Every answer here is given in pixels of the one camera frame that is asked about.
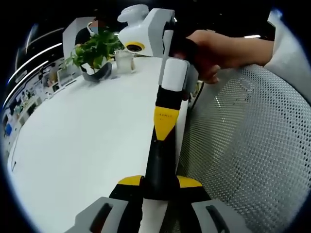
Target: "white desk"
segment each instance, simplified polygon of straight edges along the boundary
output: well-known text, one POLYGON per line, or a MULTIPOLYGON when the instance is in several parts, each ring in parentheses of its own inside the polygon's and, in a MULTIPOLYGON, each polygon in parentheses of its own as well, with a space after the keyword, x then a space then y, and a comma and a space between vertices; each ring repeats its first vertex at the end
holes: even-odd
MULTIPOLYGON (((124 177, 145 174, 161 59, 135 59, 136 73, 77 81, 43 102, 22 127, 8 171, 26 213, 44 233, 62 233, 124 177)), ((182 103, 178 148, 186 118, 182 103)), ((160 227, 165 202, 146 201, 140 232, 160 227), (158 222, 150 221, 157 215, 158 222)))

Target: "yellow trim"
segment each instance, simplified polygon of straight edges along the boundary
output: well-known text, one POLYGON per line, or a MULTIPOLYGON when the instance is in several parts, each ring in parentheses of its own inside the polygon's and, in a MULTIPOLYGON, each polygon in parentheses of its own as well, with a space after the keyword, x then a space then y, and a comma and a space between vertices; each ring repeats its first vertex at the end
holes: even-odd
POLYGON ((140 179, 141 179, 141 175, 129 176, 129 177, 125 177, 124 179, 120 180, 118 184, 139 186, 140 179))
POLYGON ((202 187, 202 184, 195 179, 184 176, 177 176, 181 188, 202 187))
POLYGON ((169 135, 170 131, 174 128, 179 111, 170 108, 155 107, 154 123, 156 137, 160 141, 169 135))
POLYGON ((130 42, 125 43, 125 47, 127 47, 129 45, 137 45, 137 46, 141 47, 141 50, 145 49, 145 46, 142 43, 137 42, 137 41, 130 41, 130 42))

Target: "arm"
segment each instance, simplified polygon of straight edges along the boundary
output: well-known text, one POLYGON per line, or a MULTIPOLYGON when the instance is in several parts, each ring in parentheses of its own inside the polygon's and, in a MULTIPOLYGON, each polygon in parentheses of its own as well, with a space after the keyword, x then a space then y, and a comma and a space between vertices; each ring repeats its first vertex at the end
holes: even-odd
MULTIPOLYGON (((250 64, 264 66, 272 58, 273 41, 233 38, 212 31, 197 30, 187 37, 198 45, 194 65, 199 79, 216 83, 220 68, 235 68, 250 64)), ((176 57, 184 59, 182 53, 176 57)))

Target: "ceiling light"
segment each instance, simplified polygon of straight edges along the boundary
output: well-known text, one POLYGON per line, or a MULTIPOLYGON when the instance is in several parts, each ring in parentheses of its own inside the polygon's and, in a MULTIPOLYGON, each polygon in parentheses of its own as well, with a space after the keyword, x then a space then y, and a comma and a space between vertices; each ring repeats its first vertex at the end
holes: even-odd
POLYGON ((244 38, 260 38, 260 35, 247 35, 244 38))
POLYGON ((31 37, 31 33, 33 32, 33 28, 34 28, 34 27, 32 27, 32 28, 30 29, 30 32, 29 32, 29 35, 28 35, 28 38, 27 38, 26 53, 27 53, 27 50, 28 50, 28 46, 29 46, 29 42, 30 42, 30 37, 31 37))
POLYGON ((22 78, 19 83, 16 84, 16 86, 13 88, 13 90, 8 94, 8 96, 6 97, 3 106, 7 103, 8 99, 13 95, 13 93, 15 92, 15 90, 22 84, 22 82, 27 79, 32 73, 34 73, 37 69, 39 69, 40 67, 44 66, 47 62, 49 61, 45 61, 44 63, 38 65, 36 68, 34 68, 32 71, 30 71, 28 74, 25 75, 24 78, 22 78))
POLYGON ((19 55, 19 48, 17 49, 17 53, 16 53, 16 57, 15 57, 15 70, 17 70, 18 55, 19 55))
POLYGON ((40 36, 40 37, 38 37, 38 38, 36 38, 36 39, 30 41, 30 42, 29 42, 29 45, 31 45, 33 42, 36 42, 37 40, 39 40, 39 39, 41 39, 41 38, 43 38, 43 37, 45 37, 45 36, 47 36, 47 35, 49 35, 49 34, 52 34, 52 33, 58 32, 58 31, 61 31, 61 30, 63 30, 63 29, 64 29, 64 28, 59 28, 59 29, 56 29, 56 30, 54 30, 54 31, 48 32, 48 33, 46 33, 46 34, 44 34, 44 35, 42 35, 42 36, 40 36))
POLYGON ((12 74, 12 76, 9 78, 9 80, 8 80, 7 83, 9 83, 9 82, 11 81, 11 79, 12 79, 23 67, 25 67, 28 63, 30 63, 34 58, 36 58, 36 57, 40 56, 41 54, 43 54, 43 53, 45 53, 45 52, 47 52, 47 51, 49 51, 49 50, 51 50, 51 49, 54 49, 54 48, 56 48, 57 46, 60 46, 60 45, 62 45, 62 43, 58 43, 58 44, 56 44, 56 45, 53 45, 53 46, 51 46, 51 47, 49 47, 49 48, 47 48, 47 49, 41 51, 40 53, 36 54, 35 56, 33 56, 33 57, 32 57, 31 59, 29 59, 27 62, 25 62, 24 64, 22 64, 22 65, 12 74))

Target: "green leaves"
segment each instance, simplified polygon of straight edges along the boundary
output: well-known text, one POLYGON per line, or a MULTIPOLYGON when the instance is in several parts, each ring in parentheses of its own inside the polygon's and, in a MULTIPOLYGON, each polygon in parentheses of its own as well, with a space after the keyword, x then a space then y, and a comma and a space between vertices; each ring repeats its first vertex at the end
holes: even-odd
POLYGON ((64 65, 67 66, 71 62, 77 67, 88 63, 92 69, 100 69, 103 58, 107 60, 115 50, 124 49, 123 44, 110 31, 99 31, 89 41, 75 48, 75 54, 70 54, 70 58, 66 59, 64 65))

